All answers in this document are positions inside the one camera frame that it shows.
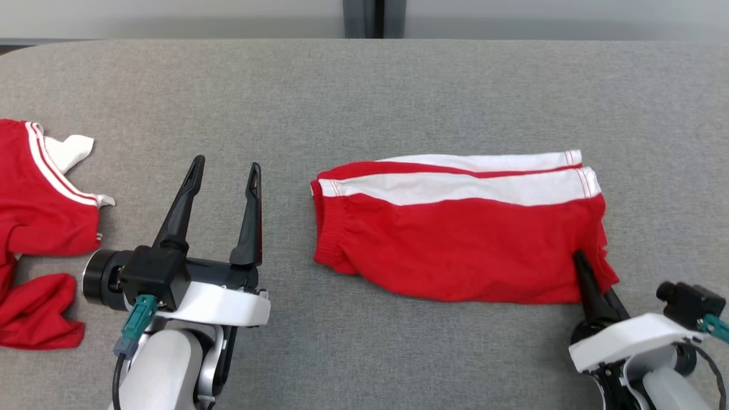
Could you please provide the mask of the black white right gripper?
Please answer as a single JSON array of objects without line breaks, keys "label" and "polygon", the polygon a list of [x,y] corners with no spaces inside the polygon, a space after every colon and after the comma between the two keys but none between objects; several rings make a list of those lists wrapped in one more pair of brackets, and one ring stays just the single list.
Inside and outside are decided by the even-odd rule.
[{"label": "black white right gripper", "polygon": [[601,365],[620,362],[627,365],[628,376],[643,376],[663,367],[681,376],[693,372],[695,353],[688,347],[677,347],[677,343],[701,343],[706,333],[688,329],[663,314],[630,318],[613,288],[606,291],[604,298],[583,250],[573,254],[573,262],[585,314],[570,345],[570,358],[576,370],[592,372]]}]

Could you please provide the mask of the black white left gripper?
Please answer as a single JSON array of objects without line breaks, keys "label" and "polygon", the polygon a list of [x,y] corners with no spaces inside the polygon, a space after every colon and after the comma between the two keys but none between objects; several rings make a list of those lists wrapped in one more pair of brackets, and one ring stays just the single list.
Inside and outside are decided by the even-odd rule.
[{"label": "black white left gripper", "polygon": [[[171,248],[186,254],[186,236],[194,198],[203,180],[205,156],[197,155],[175,196],[171,208],[154,239],[154,248]],[[262,236],[262,171],[253,162],[245,184],[244,220],[239,241],[230,252],[229,263],[204,259],[187,259],[191,283],[175,311],[159,308],[157,318],[182,320],[205,325],[256,327],[268,323],[271,302],[263,290],[255,290],[248,282],[257,283],[257,273],[240,267],[259,267],[263,261]],[[131,304],[120,290],[113,290],[119,271],[129,261],[132,250],[99,249],[89,258],[83,270],[83,295],[92,304],[112,310],[128,311]]]}]

